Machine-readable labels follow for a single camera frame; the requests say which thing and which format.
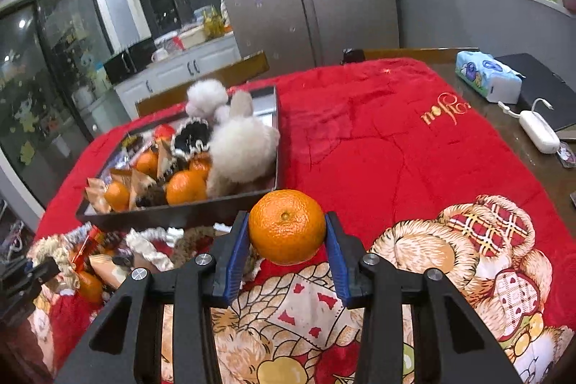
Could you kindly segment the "wooden chair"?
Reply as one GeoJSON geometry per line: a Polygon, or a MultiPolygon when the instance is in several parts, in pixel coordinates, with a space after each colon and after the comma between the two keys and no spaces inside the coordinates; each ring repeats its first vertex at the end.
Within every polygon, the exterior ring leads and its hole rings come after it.
{"type": "Polygon", "coordinates": [[[239,62],[224,66],[206,74],[199,79],[185,82],[184,84],[159,91],[136,103],[137,115],[144,117],[177,103],[188,101],[188,90],[197,84],[208,83],[210,86],[219,83],[219,87],[225,90],[242,85],[269,71],[269,61],[264,51],[258,51],[254,55],[242,58],[239,62]]]}
{"type": "Polygon", "coordinates": [[[426,64],[442,64],[455,62],[461,51],[478,51],[478,48],[346,49],[341,64],[392,58],[412,58],[426,64]]]}

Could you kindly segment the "white power adapter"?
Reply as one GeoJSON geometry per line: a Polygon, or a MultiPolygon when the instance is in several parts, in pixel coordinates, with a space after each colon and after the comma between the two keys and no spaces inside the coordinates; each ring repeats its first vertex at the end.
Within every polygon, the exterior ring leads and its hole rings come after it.
{"type": "Polygon", "coordinates": [[[545,98],[536,98],[532,103],[531,109],[522,110],[519,113],[513,112],[505,103],[497,102],[506,115],[519,121],[520,127],[542,154],[552,155],[558,152],[561,147],[561,140],[543,116],[536,111],[538,103],[544,104],[549,110],[554,109],[553,105],[545,98]]]}

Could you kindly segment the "olive white scrunchie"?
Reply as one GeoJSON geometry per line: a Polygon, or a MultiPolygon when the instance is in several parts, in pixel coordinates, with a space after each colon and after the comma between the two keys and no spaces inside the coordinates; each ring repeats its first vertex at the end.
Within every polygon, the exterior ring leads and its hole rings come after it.
{"type": "Polygon", "coordinates": [[[140,255],[159,272],[179,268],[200,253],[205,243],[211,245],[218,237],[228,235],[231,227],[222,223],[184,230],[174,227],[131,229],[125,242],[134,255],[140,255]]]}

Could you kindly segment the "black shallow tray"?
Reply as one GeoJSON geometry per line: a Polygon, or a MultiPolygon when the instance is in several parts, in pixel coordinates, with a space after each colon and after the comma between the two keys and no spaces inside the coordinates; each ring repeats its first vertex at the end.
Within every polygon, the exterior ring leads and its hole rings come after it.
{"type": "Polygon", "coordinates": [[[76,217],[100,230],[229,223],[278,188],[276,89],[228,94],[216,80],[184,111],[123,136],[87,179],[76,217]]]}

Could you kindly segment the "white fluffy plush toy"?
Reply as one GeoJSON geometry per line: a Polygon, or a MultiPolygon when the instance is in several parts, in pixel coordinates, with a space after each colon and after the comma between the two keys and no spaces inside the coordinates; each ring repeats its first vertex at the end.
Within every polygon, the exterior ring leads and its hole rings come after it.
{"type": "Polygon", "coordinates": [[[277,128],[254,114],[248,91],[229,94],[219,83],[197,84],[188,90],[185,112],[213,126],[208,139],[211,168],[207,195],[220,198],[251,185],[269,173],[280,141],[277,128]]]}

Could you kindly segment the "mandarin in tray right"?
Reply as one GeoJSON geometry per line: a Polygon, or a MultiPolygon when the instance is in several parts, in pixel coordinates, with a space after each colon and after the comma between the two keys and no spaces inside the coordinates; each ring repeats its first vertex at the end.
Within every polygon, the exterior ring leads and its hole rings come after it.
{"type": "Polygon", "coordinates": [[[169,205],[182,205],[207,199],[206,182],[194,171],[180,171],[166,185],[166,200],[169,205]]]}

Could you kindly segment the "cream knitted scrunchie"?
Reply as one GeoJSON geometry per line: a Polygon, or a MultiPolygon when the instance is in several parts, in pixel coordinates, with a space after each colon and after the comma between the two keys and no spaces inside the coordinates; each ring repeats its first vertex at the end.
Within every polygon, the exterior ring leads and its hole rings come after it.
{"type": "Polygon", "coordinates": [[[36,267],[52,258],[59,268],[55,278],[46,282],[51,292],[60,293],[62,290],[80,289],[80,280],[70,260],[70,248],[64,235],[52,235],[35,242],[29,249],[28,258],[36,267]]]}

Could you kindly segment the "black microwave oven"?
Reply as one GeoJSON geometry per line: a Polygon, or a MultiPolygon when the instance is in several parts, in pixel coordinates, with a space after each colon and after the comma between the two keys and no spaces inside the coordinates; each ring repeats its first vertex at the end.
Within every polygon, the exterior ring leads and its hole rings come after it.
{"type": "Polygon", "coordinates": [[[104,65],[110,84],[115,86],[142,72],[151,63],[156,51],[154,40],[141,40],[110,58],[104,65]]]}

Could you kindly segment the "black laptop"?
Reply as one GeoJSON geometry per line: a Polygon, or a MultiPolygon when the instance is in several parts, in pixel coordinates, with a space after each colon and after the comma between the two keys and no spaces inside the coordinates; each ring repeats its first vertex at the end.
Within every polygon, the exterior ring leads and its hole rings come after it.
{"type": "Polygon", "coordinates": [[[517,102],[520,110],[531,109],[536,98],[545,98],[554,109],[538,103],[536,110],[555,131],[575,125],[575,91],[561,77],[527,53],[501,55],[497,59],[523,76],[517,102]]]}

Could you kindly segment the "orange mandarin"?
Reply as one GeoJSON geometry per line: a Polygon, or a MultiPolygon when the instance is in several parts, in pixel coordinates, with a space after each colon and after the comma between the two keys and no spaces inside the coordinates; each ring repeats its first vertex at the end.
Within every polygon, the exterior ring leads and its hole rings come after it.
{"type": "Polygon", "coordinates": [[[325,215],[309,195],[291,189],[267,193],[248,217],[252,246],[260,257],[279,266],[307,262],[326,236],[325,215]]]}

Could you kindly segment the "mandarin in tray left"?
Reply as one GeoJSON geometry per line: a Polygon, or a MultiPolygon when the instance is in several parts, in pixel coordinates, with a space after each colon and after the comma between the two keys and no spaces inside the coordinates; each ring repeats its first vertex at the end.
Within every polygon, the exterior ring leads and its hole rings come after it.
{"type": "Polygon", "coordinates": [[[103,193],[104,199],[114,212],[127,211],[130,205],[130,192],[120,181],[113,180],[103,193]]]}

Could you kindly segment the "white kitchen cabinet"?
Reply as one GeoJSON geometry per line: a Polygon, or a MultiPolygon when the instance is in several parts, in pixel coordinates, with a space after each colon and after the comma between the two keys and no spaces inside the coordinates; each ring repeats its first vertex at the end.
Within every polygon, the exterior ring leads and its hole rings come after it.
{"type": "Polygon", "coordinates": [[[234,34],[181,51],[171,58],[147,65],[144,70],[114,87],[132,121],[138,117],[136,104],[186,82],[197,80],[241,59],[234,34]]]}

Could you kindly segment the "blue tissue pack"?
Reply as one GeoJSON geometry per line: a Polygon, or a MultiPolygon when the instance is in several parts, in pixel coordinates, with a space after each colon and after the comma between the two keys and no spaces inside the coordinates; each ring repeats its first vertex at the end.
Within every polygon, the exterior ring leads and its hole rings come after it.
{"type": "Polygon", "coordinates": [[[455,73],[488,102],[518,102],[523,76],[492,55],[459,51],[455,73]]]}

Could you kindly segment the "mandarin in tray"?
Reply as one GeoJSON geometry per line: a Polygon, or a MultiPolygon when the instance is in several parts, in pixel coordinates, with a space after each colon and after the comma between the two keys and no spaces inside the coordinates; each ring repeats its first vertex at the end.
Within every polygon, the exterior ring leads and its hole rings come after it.
{"type": "Polygon", "coordinates": [[[114,212],[127,211],[130,205],[130,192],[120,181],[113,180],[103,193],[104,199],[114,212]]]}
{"type": "Polygon", "coordinates": [[[182,205],[207,199],[206,182],[194,171],[180,171],[166,185],[166,200],[169,205],[182,205]]]}

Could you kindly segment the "glass sliding door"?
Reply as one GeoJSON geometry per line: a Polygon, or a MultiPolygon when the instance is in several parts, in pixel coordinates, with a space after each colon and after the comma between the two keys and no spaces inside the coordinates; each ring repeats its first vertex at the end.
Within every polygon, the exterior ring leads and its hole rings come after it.
{"type": "Polygon", "coordinates": [[[28,0],[1,11],[1,149],[48,205],[95,138],[88,107],[104,92],[112,44],[96,0],[28,0]]]}

